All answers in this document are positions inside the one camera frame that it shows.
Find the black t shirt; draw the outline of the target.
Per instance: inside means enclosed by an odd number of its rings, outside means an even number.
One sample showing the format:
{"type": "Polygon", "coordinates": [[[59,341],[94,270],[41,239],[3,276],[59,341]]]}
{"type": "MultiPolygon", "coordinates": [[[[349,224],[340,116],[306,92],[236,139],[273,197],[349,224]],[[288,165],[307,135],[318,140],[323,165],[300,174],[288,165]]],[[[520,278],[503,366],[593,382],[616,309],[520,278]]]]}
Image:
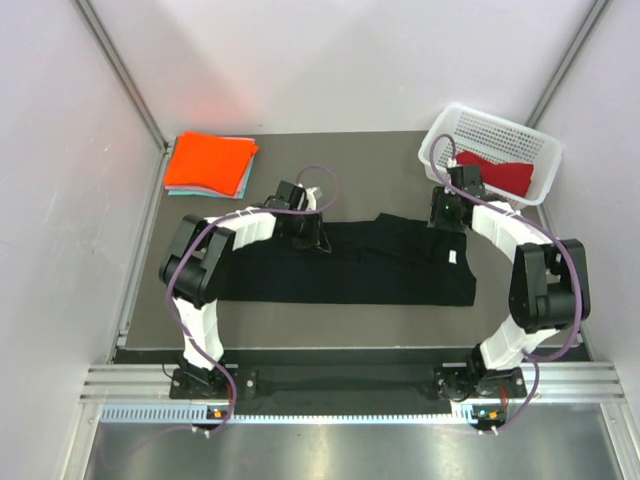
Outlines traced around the black t shirt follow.
{"type": "Polygon", "coordinates": [[[381,213],[325,226],[330,252],[289,238],[233,253],[221,299],[243,302],[470,307],[476,278],[461,232],[381,213]]]}

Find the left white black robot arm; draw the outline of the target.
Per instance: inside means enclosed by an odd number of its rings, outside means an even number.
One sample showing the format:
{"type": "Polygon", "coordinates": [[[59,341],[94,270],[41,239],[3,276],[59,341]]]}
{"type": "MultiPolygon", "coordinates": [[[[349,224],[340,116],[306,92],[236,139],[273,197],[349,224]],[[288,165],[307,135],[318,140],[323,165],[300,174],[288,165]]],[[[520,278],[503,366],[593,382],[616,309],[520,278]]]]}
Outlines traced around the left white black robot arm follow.
{"type": "Polygon", "coordinates": [[[233,387],[221,359],[218,301],[232,254],[272,238],[285,237],[301,248],[329,252],[319,207],[321,191],[282,181],[263,203],[220,217],[187,215],[181,221],[159,278],[166,285],[169,312],[184,338],[183,358],[172,373],[172,399],[214,399],[233,387]]]}

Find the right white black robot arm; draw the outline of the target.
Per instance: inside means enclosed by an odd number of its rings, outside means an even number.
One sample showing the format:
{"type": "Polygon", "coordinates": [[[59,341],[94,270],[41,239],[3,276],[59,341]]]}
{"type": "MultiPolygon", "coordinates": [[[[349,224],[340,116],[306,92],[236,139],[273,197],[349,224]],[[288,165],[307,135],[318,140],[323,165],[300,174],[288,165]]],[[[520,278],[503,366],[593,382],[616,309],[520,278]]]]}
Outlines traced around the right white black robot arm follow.
{"type": "Polygon", "coordinates": [[[488,195],[478,166],[451,166],[447,173],[449,185],[433,190],[431,225],[454,232],[469,229],[512,264],[509,315],[467,361],[469,388],[487,396],[544,340],[588,318],[586,249],[577,239],[557,239],[488,195]]]}

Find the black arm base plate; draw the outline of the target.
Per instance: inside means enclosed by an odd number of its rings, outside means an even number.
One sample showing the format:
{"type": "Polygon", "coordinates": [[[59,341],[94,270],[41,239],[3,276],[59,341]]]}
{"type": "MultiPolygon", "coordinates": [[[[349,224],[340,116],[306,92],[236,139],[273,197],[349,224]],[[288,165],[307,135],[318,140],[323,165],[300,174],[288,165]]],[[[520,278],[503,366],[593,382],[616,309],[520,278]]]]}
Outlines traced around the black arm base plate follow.
{"type": "Polygon", "coordinates": [[[446,413],[454,401],[527,395],[521,369],[489,371],[463,348],[231,349],[225,373],[180,361],[173,400],[236,401],[238,415],[446,413]]]}

